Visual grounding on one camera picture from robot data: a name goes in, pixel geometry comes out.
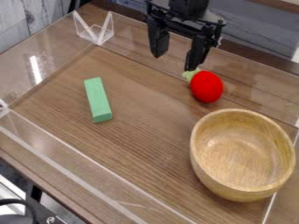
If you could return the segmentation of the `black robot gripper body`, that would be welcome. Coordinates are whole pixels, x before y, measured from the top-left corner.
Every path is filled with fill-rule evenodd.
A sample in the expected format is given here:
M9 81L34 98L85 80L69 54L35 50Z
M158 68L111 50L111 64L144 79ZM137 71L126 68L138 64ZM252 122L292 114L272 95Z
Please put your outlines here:
M209 0L145 0L145 22L152 17L161 20L168 32L186 38L202 35L209 45L217 46L226 22L209 10Z

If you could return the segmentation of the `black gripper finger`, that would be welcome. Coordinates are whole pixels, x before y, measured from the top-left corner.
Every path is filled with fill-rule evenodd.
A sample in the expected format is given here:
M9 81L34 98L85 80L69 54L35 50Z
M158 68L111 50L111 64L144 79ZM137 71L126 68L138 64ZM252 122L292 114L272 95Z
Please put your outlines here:
M169 46L169 32L161 20L149 17L146 19L148 40L152 55L158 58L166 51Z
M193 71L204 62L210 49L210 40L202 36L196 35L192 38L190 50L186 52L184 70Z

